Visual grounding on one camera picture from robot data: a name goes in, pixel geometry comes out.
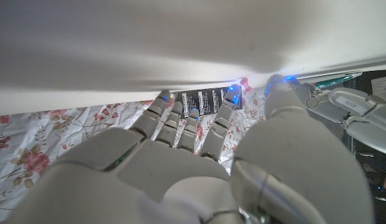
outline pink flower pattern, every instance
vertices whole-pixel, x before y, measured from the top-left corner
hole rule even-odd
[[[7,124],[10,121],[9,115],[0,116],[0,123],[1,124]]]
[[[24,164],[24,168],[28,172],[41,173],[48,166],[50,160],[44,153],[30,152],[27,156],[27,163]]]
[[[61,115],[63,115],[64,113],[66,113],[67,111],[68,111],[67,109],[64,109],[64,110],[45,111],[45,112],[44,112],[44,115],[46,115],[46,116],[61,116]]]
[[[265,119],[263,112],[264,100],[262,94],[256,93],[256,91],[253,89],[249,94],[243,93],[243,110],[235,111],[232,116],[220,157],[220,163],[224,166],[231,164],[229,161],[249,127],[255,122]],[[16,202],[19,201],[18,195],[26,194],[29,188],[34,187],[33,183],[39,178],[39,174],[44,172],[57,157],[70,149],[72,150],[74,144],[79,144],[86,138],[90,138],[112,126],[130,127],[136,120],[137,114],[141,114],[141,111],[147,109],[151,103],[152,100],[147,100],[135,103],[92,106],[85,109],[43,111],[22,116],[0,116],[0,174],[16,174],[0,179],[0,188],[3,190],[9,189],[10,182],[16,183],[11,188],[12,193],[9,193],[9,195],[13,194],[13,197],[9,198],[15,198],[15,200],[6,200],[1,206],[14,208]],[[165,112],[161,117],[162,122],[166,120],[173,103],[174,99],[170,99],[167,103]],[[199,154],[214,116],[215,114],[200,117],[197,127],[195,154]],[[8,125],[4,124],[17,124],[20,130],[16,132],[16,130],[6,129]],[[176,147],[185,124],[185,119],[182,119],[179,123],[174,147]],[[0,221],[8,213],[9,210],[0,210]]]

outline robotic hand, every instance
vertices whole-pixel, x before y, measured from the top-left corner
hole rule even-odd
[[[240,142],[231,176],[217,161],[239,88],[226,93],[199,156],[196,110],[171,148],[179,103],[150,140],[170,97],[163,91],[129,130],[110,129],[57,160],[7,223],[372,223],[355,159],[289,83],[268,85],[267,120]]]
[[[287,81],[307,109],[339,123],[352,137],[386,154],[385,100],[350,88],[321,91],[294,78]]]

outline black object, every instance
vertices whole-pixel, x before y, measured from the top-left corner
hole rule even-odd
[[[200,115],[215,114],[222,105],[224,96],[230,87],[205,90],[181,91],[176,93],[176,101],[183,104],[182,118],[188,117],[190,109],[196,108]],[[242,109],[242,96],[239,95],[236,110]]]

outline metal component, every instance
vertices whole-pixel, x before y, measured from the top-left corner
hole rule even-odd
[[[239,88],[238,85],[230,86],[215,116],[212,127],[206,136],[200,151],[200,156],[208,156],[214,160],[218,160],[224,139],[227,135],[227,130],[229,129],[229,122],[238,103],[240,94],[241,88]]]
[[[315,90],[315,87],[309,83],[298,84],[293,91],[307,109],[335,123],[340,122],[347,115],[347,111],[329,102],[326,92]]]
[[[360,117],[350,117],[346,132],[364,144],[386,154],[386,131]]]
[[[195,137],[197,134],[198,117],[200,112],[197,109],[192,109],[189,112],[185,129],[180,136],[178,149],[186,149],[187,151],[194,152]]]
[[[245,224],[245,218],[239,212],[221,212],[205,224]]]
[[[156,141],[165,143],[168,147],[173,146],[173,142],[176,137],[176,130],[178,129],[178,124],[180,116],[183,111],[183,105],[180,102],[176,102],[166,120],[163,124],[161,131],[158,133]]]
[[[318,103],[319,103],[319,99],[310,98],[309,100],[306,101],[306,106],[308,108],[315,108],[316,106],[318,106]]]
[[[170,98],[167,90],[162,91],[152,104],[143,112],[143,114],[132,125],[130,130],[143,134],[146,138],[151,138],[161,118],[163,111]]]

